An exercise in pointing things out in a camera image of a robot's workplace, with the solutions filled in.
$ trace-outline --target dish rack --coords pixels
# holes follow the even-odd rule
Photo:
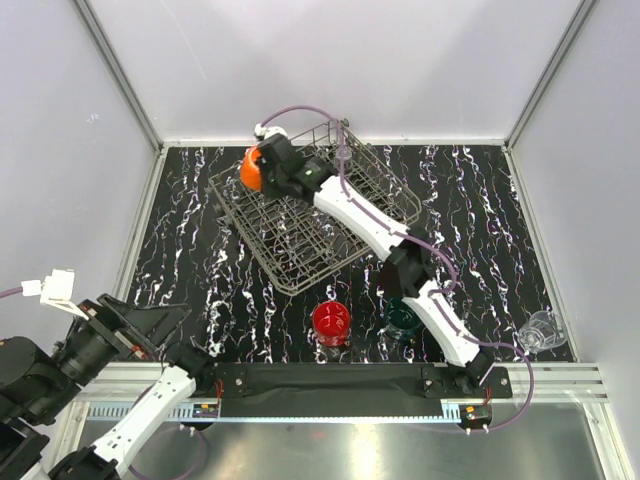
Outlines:
[[[342,121],[349,183],[389,217],[410,225],[422,204],[385,165],[371,145],[364,145]],[[291,139],[305,156],[317,155],[339,168],[335,122],[326,122]],[[209,186],[228,220],[251,249],[274,287],[290,296],[312,287],[370,249],[346,226],[293,198],[266,199],[240,181],[242,158],[212,176]]]

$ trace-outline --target marble pattern surface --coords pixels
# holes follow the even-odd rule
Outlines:
[[[550,309],[518,195],[500,147],[384,146],[380,158],[418,195],[418,224],[453,260],[460,284],[449,296],[478,338],[517,343],[529,316]],[[385,335],[387,299],[376,286],[382,264],[366,255],[295,297],[275,290],[235,230],[217,219],[208,178],[228,168],[242,147],[168,152],[129,300],[188,303],[179,332],[225,362],[438,361],[425,330],[410,340]],[[446,280],[444,270],[438,276]],[[337,300],[352,313],[350,345],[318,345],[316,305]],[[504,359],[513,355],[501,351]],[[568,345],[535,360],[571,361]]]

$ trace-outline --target metal corner post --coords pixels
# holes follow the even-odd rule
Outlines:
[[[91,38],[93,39],[98,52],[104,60],[107,69],[111,73],[118,90],[122,93],[122,97],[127,103],[131,113],[135,117],[143,135],[155,153],[160,152],[162,148],[162,139],[158,136],[151,120],[147,116],[138,96],[136,95],[127,75],[124,73],[118,57],[116,56],[107,35],[95,14],[90,0],[71,0],[76,8],[78,15],[87,27]]]
[[[544,96],[545,92],[547,91],[547,88],[551,84],[551,81],[555,77],[556,72],[564,62],[569,50],[571,49],[571,46],[574,44],[576,38],[578,37],[578,34],[582,30],[582,27],[584,27],[584,25],[586,24],[587,20],[589,19],[589,16],[591,15],[591,12],[593,11],[593,9],[595,8],[595,6],[598,4],[599,1],[600,0],[581,0],[580,1],[580,5],[578,5],[578,8],[576,8],[576,11],[574,12],[573,17],[571,18],[569,25],[567,26],[566,30],[562,34],[562,37],[560,38],[560,42],[558,42],[556,49],[551,55],[551,58],[549,59],[549,62],[547,63],[544,71],[542,72],[542,75],[540,76],[538,83],[533,89],[531,96],[527,100],[527,103],[524,109],[520,113],[520,116],[518,117],[518,120],[516,121],[515,126],[513,127],[513,129],[507,136],[507,138],[505,139],[505,143],[509,148],[513,148],[515,144],[518,142],[520,135],[522,135],[522,132],[527,126],[527,123],[529,123],[529,119],[535,112],[536,107],[542,100],[542,97]]]

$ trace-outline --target clear glass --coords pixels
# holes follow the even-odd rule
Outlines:
[[[536,312],[518,332],[520,345],[530,353],[538,353],[563,345],[567,341],[564,322],[553,312]]]

